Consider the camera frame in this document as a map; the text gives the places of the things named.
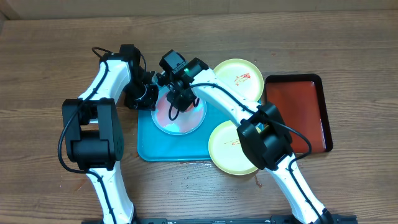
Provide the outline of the light blue plate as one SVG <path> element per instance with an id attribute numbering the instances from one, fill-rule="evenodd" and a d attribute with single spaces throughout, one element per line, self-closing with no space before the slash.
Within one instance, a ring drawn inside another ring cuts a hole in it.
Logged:
<path id="1" fill-rule="evenodd" d="M 174 121 L 169 119 L 170 102 L 167 101 L 169 89 L 163 87 L 159 91 L 159 97 L 155 105 L 155 111 L 151 112 L 155 125 L 163 132 L 171 135 L 188 134 L 198 128 L 206 115 L 206 103 L 199 100 L 198 105 L 190 105 L 185 112 L 179 112 Z"/>

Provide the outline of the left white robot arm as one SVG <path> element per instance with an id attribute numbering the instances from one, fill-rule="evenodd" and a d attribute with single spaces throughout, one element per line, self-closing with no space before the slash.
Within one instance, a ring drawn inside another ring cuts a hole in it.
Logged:
<path id="1" fill-rule="evenodd" d="M 92 84 L 78 98 L 63 102 L 58 159 L 65 170 L 90 179 L 103 211 L 102 223 L 134 223 L 134 204 L 121 173 L 124 136 L 116 105 L 124 95 L 130 110 L 153 111 L 159 88 L 151 80 L 153 74 L 140 65 L 145 58 L 134 45 L 103 52 Z"/>

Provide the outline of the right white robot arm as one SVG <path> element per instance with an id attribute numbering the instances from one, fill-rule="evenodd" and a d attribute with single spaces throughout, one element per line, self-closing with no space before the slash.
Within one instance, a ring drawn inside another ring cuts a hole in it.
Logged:
<path id="1" fill-rule="evenodd" d="M 244 155 L 260 170 L 274 178 L 285 195 L 294 218 L 300 223 L 333 223 L 333 217 L 308 186 L 301 174 L 299 157 L 292 149 L 292 134 L 303 134 L 285 125 L 275 105 L 261 105 L 231 89 L 199 58 L 187 61 L 174 50 L 159 62 L 163 72 L 157 76 L 167 86 L 169 101 L 178 112 L 185 111 L 196 99 L 210 103 L 237 127 Z"/>

